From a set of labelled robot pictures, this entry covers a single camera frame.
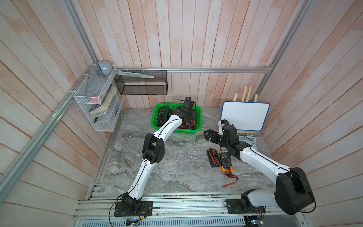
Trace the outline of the yellow clamp meter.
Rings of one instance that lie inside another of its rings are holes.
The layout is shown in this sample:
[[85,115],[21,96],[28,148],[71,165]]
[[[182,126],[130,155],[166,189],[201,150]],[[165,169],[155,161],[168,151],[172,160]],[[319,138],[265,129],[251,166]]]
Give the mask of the yellow clamp meter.
[[219,156],[220,156],[221,170],[224,173],[227,171],[231,172],[233,167],[232,167],[232,162],[231,162],[231,157],[230,157],[229,152],[220,151]]

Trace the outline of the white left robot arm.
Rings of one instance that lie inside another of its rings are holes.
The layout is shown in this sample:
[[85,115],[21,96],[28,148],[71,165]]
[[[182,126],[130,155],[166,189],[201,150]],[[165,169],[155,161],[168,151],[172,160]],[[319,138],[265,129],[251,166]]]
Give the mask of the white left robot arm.
[[172,111],[170,118],[159,130],[145,136],[141,167],[130,189],[121,197],[121,201],[118,203],[119,206],[123,205],[132,214],[137,213],[149,176],[156,164],[164,157],[165,142],[183,122],[192,118],[194,106],[196,106],[196,103],[192,101],[192,98],[186,97],[182,106]]

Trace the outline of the black multimeter with red leads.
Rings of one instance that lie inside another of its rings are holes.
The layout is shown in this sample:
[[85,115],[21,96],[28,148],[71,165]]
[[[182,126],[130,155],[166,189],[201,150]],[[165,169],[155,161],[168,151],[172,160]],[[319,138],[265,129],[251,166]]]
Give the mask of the black multimeter with red leads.
[[220,158],[216,149],[210,148],[207,150],[207,156],[211,167],[220,167]]

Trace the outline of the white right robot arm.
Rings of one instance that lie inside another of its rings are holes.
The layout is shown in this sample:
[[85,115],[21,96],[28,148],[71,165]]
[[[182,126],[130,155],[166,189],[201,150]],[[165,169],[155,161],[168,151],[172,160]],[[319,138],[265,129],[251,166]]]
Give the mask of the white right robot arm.
[[226,148],[224,156],[234,156],[250,164],[267,176],[274,184],[274,191],[250,189],[239,200],[228,199],[229,213],[263,213],[266,207],[280,208],[288,215],[302,212],[310,204],[316,204],[305,172],[299,167],[280,164],[257,151],[252,145],[240,141],[237,129],[228,121],[221,121],[219,130],[207,130],[205,139]]

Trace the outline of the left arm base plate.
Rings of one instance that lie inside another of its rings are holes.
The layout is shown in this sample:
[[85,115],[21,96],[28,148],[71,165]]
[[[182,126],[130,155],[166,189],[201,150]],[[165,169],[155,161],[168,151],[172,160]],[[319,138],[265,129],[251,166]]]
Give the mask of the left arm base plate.
[[136,205],[131,207],[124,201],[119,201],[116,203],[116,208],[114,211],[115,217],[131,217],[131,216],[151,216],[153,210],[152,201],[139,201]]

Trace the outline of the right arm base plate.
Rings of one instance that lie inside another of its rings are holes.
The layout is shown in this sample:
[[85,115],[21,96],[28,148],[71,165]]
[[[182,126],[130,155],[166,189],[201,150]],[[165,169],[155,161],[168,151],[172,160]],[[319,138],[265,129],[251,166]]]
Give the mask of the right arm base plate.
[[253,206],[245,199],[227,199],[224,202],[229,214],[259,214],[266,213],[266,208],[263,206]]

